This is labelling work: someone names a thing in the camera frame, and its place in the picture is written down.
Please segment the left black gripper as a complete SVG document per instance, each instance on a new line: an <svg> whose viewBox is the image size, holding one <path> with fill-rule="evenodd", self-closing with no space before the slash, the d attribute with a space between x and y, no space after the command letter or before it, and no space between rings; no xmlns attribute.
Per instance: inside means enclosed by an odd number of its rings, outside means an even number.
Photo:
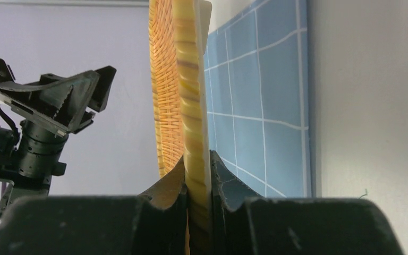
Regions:
<svg viewBox="0 0 408 255"><path fill-rule="evenodd" d="M105 66L70 77L43 74L19 84L0 58L0 211L25 196L46 196L53 176L62 176L60 156L70 134L94 121L107 106L116 68Z"/></svg>

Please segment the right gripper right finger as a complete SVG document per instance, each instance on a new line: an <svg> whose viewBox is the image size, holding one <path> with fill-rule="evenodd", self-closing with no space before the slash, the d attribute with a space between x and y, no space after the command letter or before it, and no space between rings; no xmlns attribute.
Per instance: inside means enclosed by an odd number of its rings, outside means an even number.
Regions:
<svg viewBox="0 0 408 255"><path fill-rule="evenodd" d="M262 199L210 151L211 250L214 254L259 254L254 213Z"/></svg>

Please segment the blue checked cloth napkin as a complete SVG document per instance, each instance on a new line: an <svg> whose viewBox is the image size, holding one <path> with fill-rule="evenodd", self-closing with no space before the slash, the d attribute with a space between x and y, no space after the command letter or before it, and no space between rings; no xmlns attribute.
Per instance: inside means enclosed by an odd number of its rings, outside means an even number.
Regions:
<svg viewBox="0 0 408 255"><path fill-rule="evenodd" d="M234 1L208 36L210 148L265 197L310 197L306 1Z"/></svg>

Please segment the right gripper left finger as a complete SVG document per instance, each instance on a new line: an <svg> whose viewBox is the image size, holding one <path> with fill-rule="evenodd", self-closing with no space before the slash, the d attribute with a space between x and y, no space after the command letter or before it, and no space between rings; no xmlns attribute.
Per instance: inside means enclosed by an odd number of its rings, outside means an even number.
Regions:
<svg viewBox="0 0 408 255"><path fill-rule="evenodd" d="M173 169L139 194L139 241L144 254L189 254L188 194L180 158Z"/></svg>

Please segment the woven bamboo placemat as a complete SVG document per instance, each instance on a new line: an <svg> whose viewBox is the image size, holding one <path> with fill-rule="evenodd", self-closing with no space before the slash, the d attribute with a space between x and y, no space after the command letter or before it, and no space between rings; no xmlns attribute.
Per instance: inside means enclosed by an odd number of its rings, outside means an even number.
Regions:
<svg viewBox="0 0 408 255"><path fill-rule="evenodd" d="M159 175L183 159L191 254L210 252L211 166L205 65L210 1L150 1L149 50Z"/></svg>

